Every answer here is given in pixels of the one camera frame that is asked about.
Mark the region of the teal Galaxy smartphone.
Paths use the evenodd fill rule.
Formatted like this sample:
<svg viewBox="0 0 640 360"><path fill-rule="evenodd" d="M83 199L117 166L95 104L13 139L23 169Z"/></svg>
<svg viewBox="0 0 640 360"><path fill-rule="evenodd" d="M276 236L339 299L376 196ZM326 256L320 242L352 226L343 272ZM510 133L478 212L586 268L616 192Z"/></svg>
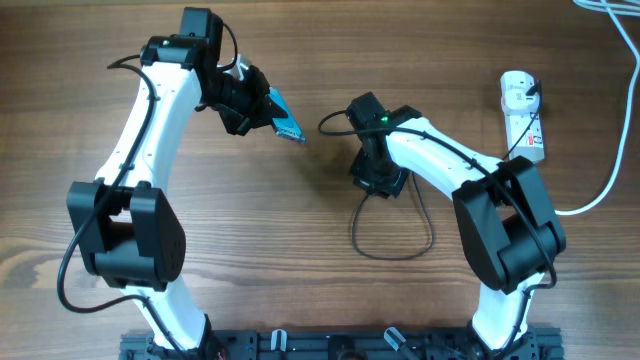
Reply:
<svg viewBox="0 0 640 360"><path fill-rule="evenodd" d="M275 87L270 88L269 97L274 104L285 112L284 115L276 115L272 118L275 134L279 137L304 144L306 137L294 119L283 97Z"/></svg>

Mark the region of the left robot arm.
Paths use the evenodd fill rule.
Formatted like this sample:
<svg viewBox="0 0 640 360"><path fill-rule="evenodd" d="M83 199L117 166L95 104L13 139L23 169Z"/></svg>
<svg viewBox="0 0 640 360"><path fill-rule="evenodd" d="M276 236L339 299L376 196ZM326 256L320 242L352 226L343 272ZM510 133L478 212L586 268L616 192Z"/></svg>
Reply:
<svg viewBox="0 0 640 360"><path fill-rule="evenodd" d="M167 198L191 115L209 108L231 135L269 126L280 137L304 141L282 96L256 66L240 56L220 64L222 40L230 34L211 10L187 7L177 33L154 36L138 54L116 60L115 68L139 76L134 106L95 178L73 183L67 194L74 228L69 252L118 289L122 301L134 302L151 326L145 337L124 339L126 359L227 355L182 277L186 235Z"/></svg>

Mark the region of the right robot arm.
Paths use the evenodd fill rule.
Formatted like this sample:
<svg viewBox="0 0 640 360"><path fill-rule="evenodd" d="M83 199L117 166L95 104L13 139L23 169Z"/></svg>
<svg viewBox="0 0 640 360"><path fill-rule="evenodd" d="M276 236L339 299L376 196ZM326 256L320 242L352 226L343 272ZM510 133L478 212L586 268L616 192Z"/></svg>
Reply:
<svg viewBox="0 0 640 360"><path fill-rule="evenodd" d="M361 142L350 174L368 195L396 197L414 174L452 201L465 258L482 283L472 328L496 357L510 355L533 293L554 287L542 278L556 274L553 261L566 248L536 166L477 153L414 108L384 109L371 92L345 114Z"/></svg>

